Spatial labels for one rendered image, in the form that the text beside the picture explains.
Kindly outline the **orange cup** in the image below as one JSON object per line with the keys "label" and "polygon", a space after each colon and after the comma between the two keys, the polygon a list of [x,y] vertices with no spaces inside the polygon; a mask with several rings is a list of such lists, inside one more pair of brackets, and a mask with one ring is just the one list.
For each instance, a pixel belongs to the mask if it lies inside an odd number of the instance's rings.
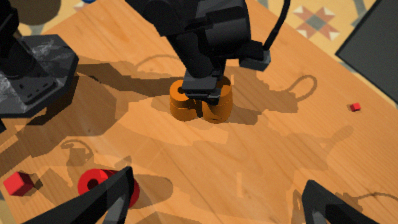
{"label": "orange cup", "polygon": [[182,83],[183,79],[177,80],[170,87],[170,111],[174,118],[185,122],[196,118],[200,111],[200,103],[199,100],[187,98]]}
{"label": "orange cup", "polygon": [[221,82],[223,84],[218,105],[210,105],[201,101],[201,109],[203,113],[211,119],[225,118],[230,114],[233,106],[232,85],[230,80],[223,75],[223,79],[217,82]]}
{"label": "orange cup", "polygon": [[[216,88],[221,88],[221,89],[222,89],[222,88],[223,88],[223,84],[222,84],[221,82],[217,82]],[[206,115],[203,113],[202,109],[201,109],[201,115],[203,116],[203,118],[204,118],[206,121],[208,121],[209,123],[213,123],[213,124],[223,123],[223,122],[226,121],[226,120],[229,118],[229,116],[230,116],[230,114],[229,114],[228,116],[226,116],[225,118],[222,118],[222,119],[211,119],[211,118],[209,118],[208,116],[206,116]]]}

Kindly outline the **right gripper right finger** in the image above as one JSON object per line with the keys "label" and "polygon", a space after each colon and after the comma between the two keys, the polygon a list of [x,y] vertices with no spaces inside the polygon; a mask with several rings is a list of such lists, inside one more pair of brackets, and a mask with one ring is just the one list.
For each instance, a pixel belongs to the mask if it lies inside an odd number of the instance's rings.
{"label": "right gripper right finger", "polygon": [[357,211],[314,180],[302,194],[306,224],[380,224]]}

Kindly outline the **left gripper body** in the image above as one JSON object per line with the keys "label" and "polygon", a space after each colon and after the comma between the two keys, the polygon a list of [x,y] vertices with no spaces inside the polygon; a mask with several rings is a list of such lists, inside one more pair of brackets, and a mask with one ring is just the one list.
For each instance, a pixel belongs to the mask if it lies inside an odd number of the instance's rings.
{"label": "left gripper body", "polygon": [[[180,57],[179,57],[180,58]],[[229,59],[264,60],[263,43],[251,40],[250,43],[212,48],[194,59],[181,59],[186,67],[182,89],[187,97],[208,97],[217,91],[217,81],[223,78],[226,60]],[[224,60],[224,61],[223,61]]]}

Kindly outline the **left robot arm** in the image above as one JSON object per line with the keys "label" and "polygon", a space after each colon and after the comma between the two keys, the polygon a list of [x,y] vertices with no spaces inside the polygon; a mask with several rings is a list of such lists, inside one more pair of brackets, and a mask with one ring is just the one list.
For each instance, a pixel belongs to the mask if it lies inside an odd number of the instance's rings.
{"label": "left robot arm", "polygon": [[[213,49],[251,42],[250,18],[245,0],[125,2],[153,24],[160,37],[166,37],[181,59],[198,57],[208,44]],[[8,0],[0,0],[0,70],[21,101],[30,105],[54,89],[56,83],[20,39],[16,38],[17,42],[12,36],[18,27],[17,9],[11,7]],[[271,62],[271,54],[264,45],[263,52],[262,62],[239,59],[239,67],[264,72]]]}

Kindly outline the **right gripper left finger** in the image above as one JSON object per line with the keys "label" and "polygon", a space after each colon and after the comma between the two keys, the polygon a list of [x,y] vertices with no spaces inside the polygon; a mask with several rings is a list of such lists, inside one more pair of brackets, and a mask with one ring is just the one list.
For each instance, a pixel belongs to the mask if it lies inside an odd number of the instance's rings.
{"label": "right gripper left finger", "polygon": [[21,224],[96,224],[107,212],[102,224],[124,224],[134,176],[126,166],[91,190]]}

